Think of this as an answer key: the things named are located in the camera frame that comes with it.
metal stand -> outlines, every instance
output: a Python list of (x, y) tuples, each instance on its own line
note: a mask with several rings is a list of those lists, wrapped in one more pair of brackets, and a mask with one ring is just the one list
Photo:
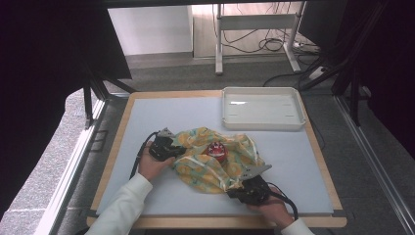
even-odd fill
[(221, 4), (217, 5), (217, 39), (216, 39), (216, 75), (223, 74), (222, 30), (290, 28), (289, 41), (284, 43), (284, 49), (294, 72), (301, 71), (293, 53), (293, 44), (299, 29), (302, 10), (305, 2), (301, 2), (295, 14), (284, 15), (253, 15), (253, 16), (222, 16)]

light blue board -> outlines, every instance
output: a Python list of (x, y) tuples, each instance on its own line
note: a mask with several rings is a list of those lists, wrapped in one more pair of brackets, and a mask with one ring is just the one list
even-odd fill
[[(168, 127), (173, 133), (201, 126), (233, 134), (221, 124), (221, 98), (138, 99), (122, 138), (114, 171), (98, 207), (101, 213), (121, 185), (126, 183), (141, 144), (154, 131)], [(299, 213), (333, 213), (333, 207), (305, 129), (300, 131), (244, 131), (256, 143), (272, 168), (262, 177), (278, 185), (297, 205)], [(142, 214), (209, 215), (253, 214), (226, 194), (204, 194), (183, 183), (171, 168), (153, 182)]]

floral fabric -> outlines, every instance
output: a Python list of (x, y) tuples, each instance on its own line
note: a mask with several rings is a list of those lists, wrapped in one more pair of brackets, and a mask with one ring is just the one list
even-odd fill
[[(226, 160), (221, 164), (207, 155), (210, 143), (218, 141), (228, 150)], [(264, 165), (258, 155), (254, 141), (246, 134), (222, 135), (206, 127), (178, 133), (173, 145), (187, 148), (177, 158), (173, 168), (179, 178), (205, 193), (224, 193), (230, 188), (241, 187), (239, 176), (247, 165)]]

black curtain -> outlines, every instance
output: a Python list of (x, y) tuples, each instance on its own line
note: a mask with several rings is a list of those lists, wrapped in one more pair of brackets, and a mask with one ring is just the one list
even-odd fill
[(68, 95), (100, 72), (130, 78), (107, 9), (0, 4), (0, 213), (50, 142)]

plastic tray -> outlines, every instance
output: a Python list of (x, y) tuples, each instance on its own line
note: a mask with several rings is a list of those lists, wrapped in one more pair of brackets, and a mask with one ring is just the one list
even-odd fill
[(291, 87), (226, 87), (222, 123), (240, 130), (300, 130), (305, 124), (300, 94)]

